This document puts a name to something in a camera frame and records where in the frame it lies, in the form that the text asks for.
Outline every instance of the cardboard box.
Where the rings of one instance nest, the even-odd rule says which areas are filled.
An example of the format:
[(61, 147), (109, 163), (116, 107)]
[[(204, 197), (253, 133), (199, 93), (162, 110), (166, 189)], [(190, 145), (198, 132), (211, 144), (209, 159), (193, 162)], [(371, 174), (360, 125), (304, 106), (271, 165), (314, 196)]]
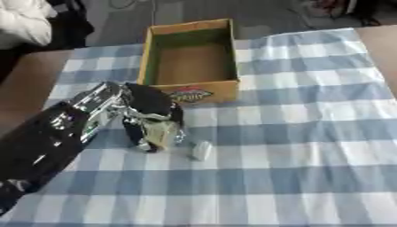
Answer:
[(179, 103), (235, 100), (238, 78), (231, 20), (209, 20), (147, 31), (139, 84)]

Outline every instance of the white sleeve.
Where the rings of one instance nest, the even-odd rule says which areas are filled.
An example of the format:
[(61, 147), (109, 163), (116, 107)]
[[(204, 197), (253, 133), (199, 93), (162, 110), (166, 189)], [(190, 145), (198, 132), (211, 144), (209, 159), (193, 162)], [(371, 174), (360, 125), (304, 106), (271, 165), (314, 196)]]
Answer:
[(0, 9), (0, 32), (36, 45), (51, 42), (51, 25), (35, 0), (8, 0)]

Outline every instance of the metallic robot arm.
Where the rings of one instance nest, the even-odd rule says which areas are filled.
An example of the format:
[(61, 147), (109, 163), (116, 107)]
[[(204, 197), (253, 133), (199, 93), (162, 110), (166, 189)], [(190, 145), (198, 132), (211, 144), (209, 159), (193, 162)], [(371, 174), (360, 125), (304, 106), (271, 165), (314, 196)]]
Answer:
[(117, 116), (131, 141), (154, 153), (183, 139), (183, 110), (152, 87), (103, 82), (60, 102), (0, 140), (0, 216), (37, 192)]

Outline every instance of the person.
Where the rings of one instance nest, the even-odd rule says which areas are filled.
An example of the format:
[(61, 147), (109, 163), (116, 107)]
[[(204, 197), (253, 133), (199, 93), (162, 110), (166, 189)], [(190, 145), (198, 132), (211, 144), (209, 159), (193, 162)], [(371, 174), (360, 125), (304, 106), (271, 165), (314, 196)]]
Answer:
[(0, 83), (21, 55), (51, 45), (56, 17), (46, 0), (0, 0)]

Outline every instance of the blue checkered tablecloth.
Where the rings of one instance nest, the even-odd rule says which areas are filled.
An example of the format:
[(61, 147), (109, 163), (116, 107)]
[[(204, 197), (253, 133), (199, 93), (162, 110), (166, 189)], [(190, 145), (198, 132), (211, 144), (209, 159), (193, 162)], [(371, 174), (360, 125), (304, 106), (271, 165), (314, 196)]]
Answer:
[[(236, 47), (238, 101), (185, 108), (209, 160), (140, 153), (114, 121), (0, 226), (397, 226), (397, 103), (355, 31)], [(47, 106), (135, 81), (142, 51), (74, 51)]]

